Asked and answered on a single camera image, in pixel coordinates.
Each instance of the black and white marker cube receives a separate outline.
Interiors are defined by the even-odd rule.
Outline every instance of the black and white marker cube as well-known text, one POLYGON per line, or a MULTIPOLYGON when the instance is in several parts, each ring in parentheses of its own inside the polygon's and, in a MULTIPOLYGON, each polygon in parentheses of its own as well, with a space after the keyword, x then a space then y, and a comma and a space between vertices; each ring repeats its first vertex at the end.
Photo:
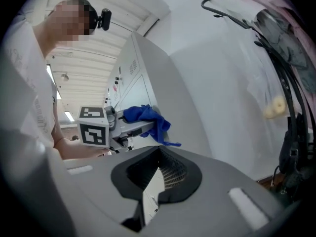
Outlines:
POLYGON ((77 124, 80 140, 84 145, 109 147, 109 122, 103 107, 80 107, 77 124))

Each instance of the white wall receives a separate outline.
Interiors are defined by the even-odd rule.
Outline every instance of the white wall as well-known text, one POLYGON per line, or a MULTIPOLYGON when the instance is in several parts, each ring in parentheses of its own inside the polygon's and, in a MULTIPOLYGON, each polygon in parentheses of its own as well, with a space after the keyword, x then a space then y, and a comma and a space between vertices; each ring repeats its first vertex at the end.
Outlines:
POLYGON ((246 89, 246 78, 221 53, 223 19, 202 9, 202 0, 165 1, 171 13, 147 38, 167 52, 178 68, 202 119, 212 155, 254 180, 272 175, 286 119, 264 120, 246 89))

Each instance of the white cabinet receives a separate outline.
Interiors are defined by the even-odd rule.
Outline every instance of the white cabinet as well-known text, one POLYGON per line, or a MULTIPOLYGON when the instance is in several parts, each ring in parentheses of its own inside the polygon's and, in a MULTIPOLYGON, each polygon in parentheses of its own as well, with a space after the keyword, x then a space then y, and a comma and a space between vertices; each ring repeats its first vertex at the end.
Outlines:
MULTIPOLYGON (((149 104, 171 123, 165 140, 179 142, 181 149, 211 156, 207 136, 193 100, 169 56, 148 39, 132 33, 126 41, 109 78, 112 106, 125 110, 149 104), (119 77, 118 90, 111 87, 119 77)), ((157 145, 135 137, 134 147, 157 145)))

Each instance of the person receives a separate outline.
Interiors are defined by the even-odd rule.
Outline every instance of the person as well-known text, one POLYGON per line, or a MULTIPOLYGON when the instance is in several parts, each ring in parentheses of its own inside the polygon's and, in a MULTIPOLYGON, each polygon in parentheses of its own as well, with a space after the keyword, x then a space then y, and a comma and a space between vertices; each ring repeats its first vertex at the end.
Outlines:
POLYGON ((78 138, 78 136, 76 136, 76 135, 74 135, 74 136, 71 138, 72 141, 78 140, 78 139, 79 139, 79 138, 78 138))
POLYGON ((64 0, 36 26, 21 13, 3 39, 5 53, 37 97, 20 131, 56 148, 62 159, 97 157, 108 150, 84 146, 63 136, 57 116, 57 88, 46 71, 46 56, 56 47, 90 35, 97 12, 86 0, 64 0))

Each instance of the ceiling light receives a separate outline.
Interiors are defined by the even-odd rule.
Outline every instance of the ceiling light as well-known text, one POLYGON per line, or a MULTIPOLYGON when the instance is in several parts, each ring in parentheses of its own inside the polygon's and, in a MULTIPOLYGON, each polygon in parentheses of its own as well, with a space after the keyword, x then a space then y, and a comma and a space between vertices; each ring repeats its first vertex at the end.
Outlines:
MULTIPOLYGON (((52 74, 52 72, 51 72, 51 67, 50 67, 50 65, 47 65, 47 66, 46 66, 46 70, 47 70, 47 72, 48 72, 48 74, 49 74, 51 80, 52 80, 53 83, 56 85, 55 80, 54 80, 54 77, 53 77, 53 74, 52 74)), ((57 99, 61 99, 61 96, 60 96, 58 90, 57 90, 57 99)))
POLYGON ((73 116, 71 116, 70 112, 65 112, 65 114, 66 114, 67 118, 68 118, 71 122, 74 122, 74 121, 75 121, 74 118, 73 118, 73 116))

